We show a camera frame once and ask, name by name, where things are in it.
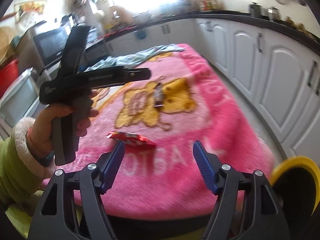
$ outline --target yellow ring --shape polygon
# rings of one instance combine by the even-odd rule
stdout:
[[[313,177],[316,184],[316,201],[313,212],[315,211],[320,201],[320,169],[313,160],[305,156],[297,156],[289,158],[279,164],[271,173],[269,178],[270,185],[273,187],[278,179],[288,170],[292,168],[304,168]]]

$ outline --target pink bed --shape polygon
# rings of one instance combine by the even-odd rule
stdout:
[[[239,171],[260,169],[268,175],[272,170],[272,153],[207,61],[190,46],[179,46],[185,50],[139,66],[150,68],[150,80],[108,95],[88,135],[80,140],[76,161],[63,166],[66,172],[76,171],[97,161],[114,145],[106,138],[111,130],[139,133],[157,144],[155,150],[126,147],[114,185],[102,196],[107,214],[139,220],[210,214],[216,197],[207,190],[193,158],[196,140]],[[166,95],[161,111],[152,107],[159,81]],[[80,202],[79,193],[75,199]]]

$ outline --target cabinet handle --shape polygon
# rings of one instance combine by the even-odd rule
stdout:
[[[163,25],[161,25],[162,33],[165,34],[165,28]]]
[[[311,87],[311,81],[312,81],[313,73],[314,73],[314,71],[315,71],[317,66],[318,66],[318,63],[314,60],[313,61],[313,66],[312,66],[312,68],[310,70],[309,77],[308,77],[308,83],[307,83],[308,87]]]
[[[170,33],[170,32],[171,32],[171,30],[170,30],[169,25],[168,25],[168,24],[166,24],[166,25],[165,25],[165,27],[167,28],[167,33]]]
[[[211,22],[206,22],[205,24],[207,25],[207,29],[206,29],[207,32],[211,32],[211,33],[212,33],[212,32],[213,32],[213,29],[211,29],[211,25],[210,25]]]
[[[257,36],[257,46],[258,46],[258,51],[260,53],[262,53],[262,49],[261,49],[261,38],[262,38],[262,33],[259,33]]]
[[[319,77],[317,88],[316,88],[316,95],[317,96],[319,96],[319,89],[320,89],[320,77]]]

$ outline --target finger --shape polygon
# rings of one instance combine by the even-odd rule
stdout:
[[[73,112],[71,106],[54,103],[50,104],[46,109],[44,109],[38,116],[37,119],[41,119],[43,123],[51,123],[56,117],[65,117]]]
[[[99,114],[99,111],[95,108],[92,108],[89,113],[88,113],[88,116],[87,117],[96,117],[97,115]]]
[[[90,98],[94,98],[99,94],[97,90],[91,90]]]
[[[84,130],[77,130],[77,132],[76,132],[76,135],[77,136],[79,136],[79,137],[84,137],[84,136],[86,136],[87,135],[87,129],[84,129]]]
[[[89,118],[85,118],[85,119],[81,119],[78,123],[77,123],[77,128],[78,129],[87,129],[89,128],[91,125],[90,119]]]

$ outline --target straw hat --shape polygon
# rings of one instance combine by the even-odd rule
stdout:
[[[10,49],[10,42],[15,37],[16,32],[14,29],[5,26],[0,27],[0,62],[6,57],[8,50]]]

